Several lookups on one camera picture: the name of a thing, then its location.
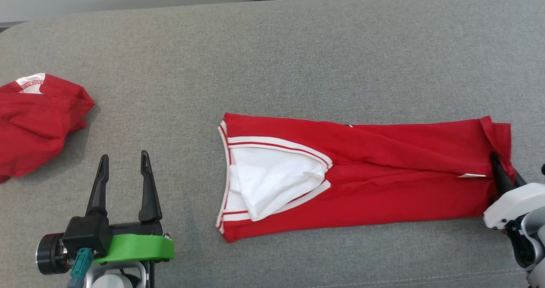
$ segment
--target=gray table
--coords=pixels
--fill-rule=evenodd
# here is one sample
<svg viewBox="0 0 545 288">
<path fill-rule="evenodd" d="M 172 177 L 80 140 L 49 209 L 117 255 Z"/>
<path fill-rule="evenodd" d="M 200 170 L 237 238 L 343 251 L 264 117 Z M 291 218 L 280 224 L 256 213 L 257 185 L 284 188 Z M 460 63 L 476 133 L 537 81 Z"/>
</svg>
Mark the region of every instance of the gray table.
<svg viewBox="0 0 545 288">
<path fill-rule="evenodd" d="M 289 0 L 75 14 L 0 34 L 0 82 L 47 72 L 97 106 L 37 171 L 0 185 L 3 287 L 62 287 L 37 242 L 84 212 L 103 153 L 112 223 L 140 208 L 150 153 L 177 258 L 158 287 L 525 287 L 508 239 L 481 219 L 327 228 L 228 245 L 224 112 L 513 125 L 528 181 L 545 162 L 545 0 Z"/>
</svg>

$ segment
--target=teal cable connector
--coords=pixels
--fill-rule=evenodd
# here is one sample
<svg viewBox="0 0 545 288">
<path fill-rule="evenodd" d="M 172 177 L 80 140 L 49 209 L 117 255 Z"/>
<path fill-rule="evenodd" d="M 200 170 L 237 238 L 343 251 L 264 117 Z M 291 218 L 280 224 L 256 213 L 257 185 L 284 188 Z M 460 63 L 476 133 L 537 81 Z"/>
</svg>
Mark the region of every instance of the teal cable connector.
<svg viewBox="0 0 545 288">
<path fill-rule="evenodd" d="M 68 282 L 66 288 L 83 288 L 85 275 L 89 271 L 93 259 L 93 250 L 90 248 L 82 248 L 77 252 L 76 261 L 70 272 L 70 282 Z"/>
</svg>

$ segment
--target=black cylindrical lens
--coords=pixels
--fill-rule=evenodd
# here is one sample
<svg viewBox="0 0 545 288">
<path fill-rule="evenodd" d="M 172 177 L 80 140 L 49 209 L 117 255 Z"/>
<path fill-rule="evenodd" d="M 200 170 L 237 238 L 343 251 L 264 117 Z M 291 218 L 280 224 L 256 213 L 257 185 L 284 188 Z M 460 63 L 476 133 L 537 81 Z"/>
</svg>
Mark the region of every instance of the black cylindrical lens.
<svg viewBox="0 0 545 288">
<path fill-rule="evenodd" d="M 63 233 L 47 234 L 36 249 L 36 265 L 41 274 L 60 274 L 70 270 L 63 255 Z"/>
</svg>

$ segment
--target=red garment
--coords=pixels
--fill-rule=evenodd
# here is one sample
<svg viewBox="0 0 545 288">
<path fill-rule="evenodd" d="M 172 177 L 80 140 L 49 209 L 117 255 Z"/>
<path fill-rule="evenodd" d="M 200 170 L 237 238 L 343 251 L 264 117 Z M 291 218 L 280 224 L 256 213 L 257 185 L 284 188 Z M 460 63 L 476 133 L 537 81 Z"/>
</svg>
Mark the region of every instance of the red garment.
<svg viewBox="0 0 545 288">
<path fill-rule="evenodd" d="M 84 88 L 49 74 L 0 87 L 0 183 L 57 156 L 94 105 Z"/>
<path fill-rule="evenodd" d="M 219 130 L 226 147 L 228 177 L 217 227 L 228 242 L 287 230 L 482 216 L 496 198 L 489 162 L 492 152 L 499 154 L 506 172 L 514 178 L 510 124 L 493 123 L 490 117 L 436 124 L 352 126 L 226 113 Z M 241 153 L 238 148 L 247 150 Z M 309 172 L 314 171 L 306 176 L 320 177 L 315 169 L 320 165 L 327 171 L 314 190 L 253 221 L 249 209 L 244 208 L 247 198 L 232 187 L 240 182 L 237 188 L 245 189 L 245 180 L 259 180 L 259 172 L 267 168 L 259 167 L 262 161 L 254 154 L 266 149 L 313 158 L 309 164 L 315 166 L 309 165 Z M 248 169 L 237 168 L 238 161 L 248 164 Z M 267 178 L 280 172 L 277 167 L 281 163 L 271 163 L 272 173 L 263 173 Z M 259 189 L 257 185 L 246 195 L 259 196 L 256 206 L 269 202 L 270 197 L 260 197 L 260 191 L 269 191 L 267 187 Z"/>
</svg>

